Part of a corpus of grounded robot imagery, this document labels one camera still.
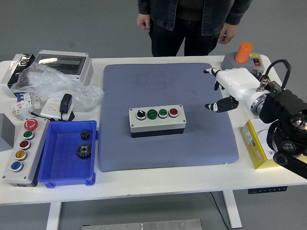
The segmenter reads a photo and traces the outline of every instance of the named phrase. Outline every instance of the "orange knob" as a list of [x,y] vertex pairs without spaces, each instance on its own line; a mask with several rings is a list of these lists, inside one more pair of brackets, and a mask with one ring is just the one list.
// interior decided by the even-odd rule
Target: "orange knob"
[[238,63],[245,63],[253,49],[253,45],[249,42],[242,42],[238,52],[236,53],[235,60]]

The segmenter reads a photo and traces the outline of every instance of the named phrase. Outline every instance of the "plastic bag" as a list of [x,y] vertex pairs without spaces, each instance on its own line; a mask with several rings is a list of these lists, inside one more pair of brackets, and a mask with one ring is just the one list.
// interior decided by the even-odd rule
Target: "plastic bag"
[[82,110],[92,109],[104,96],[104,91],[99,87],[84,86],[62,72],[36,62],[21,72],[11,91],[32,92],[38,97],[59,102],[64,94],[69,93],[72,95],[73,106]]

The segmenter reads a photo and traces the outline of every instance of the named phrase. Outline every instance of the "person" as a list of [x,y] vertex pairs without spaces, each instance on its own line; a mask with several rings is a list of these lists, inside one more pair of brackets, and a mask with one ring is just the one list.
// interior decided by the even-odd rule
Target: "person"
[[137,25],[149,32],[154,57],[206,56],[236,35],[252,0],[138,0]]

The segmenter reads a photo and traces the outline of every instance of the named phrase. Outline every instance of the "blue plastic tray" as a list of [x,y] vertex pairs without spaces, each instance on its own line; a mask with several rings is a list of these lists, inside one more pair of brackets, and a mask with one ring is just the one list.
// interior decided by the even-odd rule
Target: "blue plastic tray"
[[[96,121],[51,122],[38,182],[45,183],[47,188],[70,184],[93,185],[95,141],[98,140],[96,126]],[[81,139],[82,130],[89,131],[88,140]],[[91,157],[88,159],[79,158],[76,152],[83,143],[92,145]]]

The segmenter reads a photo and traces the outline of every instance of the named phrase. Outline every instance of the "gray box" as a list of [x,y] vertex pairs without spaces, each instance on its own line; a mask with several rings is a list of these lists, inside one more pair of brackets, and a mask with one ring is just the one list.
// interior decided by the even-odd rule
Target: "gray box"
[[14,147],[15,125],[5,114],[0,114],[0,151]]
[[227,53],[221,64],[221,69],[233,69],[233,68],[246,68],[249,72],[252,72],[255,68],[255,64],[251,58],[248,58],[245,63],[239,63],[235,60],[236,52]]

